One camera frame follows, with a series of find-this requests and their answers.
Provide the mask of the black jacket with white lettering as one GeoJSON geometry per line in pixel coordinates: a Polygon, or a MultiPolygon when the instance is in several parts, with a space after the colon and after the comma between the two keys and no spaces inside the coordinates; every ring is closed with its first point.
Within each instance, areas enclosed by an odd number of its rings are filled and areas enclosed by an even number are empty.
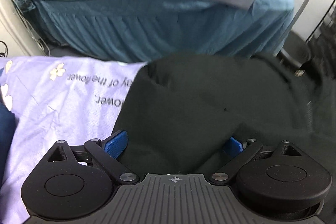
{"type": "Polygon", "coordinates": [[[296,76],[269,55],[172,55],[142,67],[114,126],[136,174],[211,173],[229,138],[288,140],[335,172],[335,81],[315,63],[296,76]]]}

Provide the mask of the lavender flower-print bed sheet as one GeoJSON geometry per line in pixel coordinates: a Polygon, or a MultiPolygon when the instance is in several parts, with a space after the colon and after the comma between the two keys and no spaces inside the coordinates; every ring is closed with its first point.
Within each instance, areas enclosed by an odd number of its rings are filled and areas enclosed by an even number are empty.
{"type": "Polygon", "coordinates": [[[22,184],[56,141],[82,145],[111,134],[140,68],[84,57],[1,60],[2,99],[17,124],[1,183],[1,223],[28,218],[22,184]]]}

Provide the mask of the navy blue folded garment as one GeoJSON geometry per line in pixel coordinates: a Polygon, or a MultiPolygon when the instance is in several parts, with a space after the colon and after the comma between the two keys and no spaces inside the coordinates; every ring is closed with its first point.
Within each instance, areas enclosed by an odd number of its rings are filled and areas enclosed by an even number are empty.
{"type": "Polygon", "coordinates": [[[1,103],[0,107],[0,182],[3,180],[7,155],[16,129],[15,115],[1,103]]]}

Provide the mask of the teal bed skirt cover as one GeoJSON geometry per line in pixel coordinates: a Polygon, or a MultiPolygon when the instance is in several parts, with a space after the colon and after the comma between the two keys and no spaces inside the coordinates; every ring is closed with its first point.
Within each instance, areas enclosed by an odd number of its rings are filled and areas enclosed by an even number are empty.
{"type": "Polygon", "coordinates": [[[279,53],[294,0],[247,10],[204,0],[34,0],[31,17],[52,42],[126,63],[174,52],[250,57],[279,53]]]}

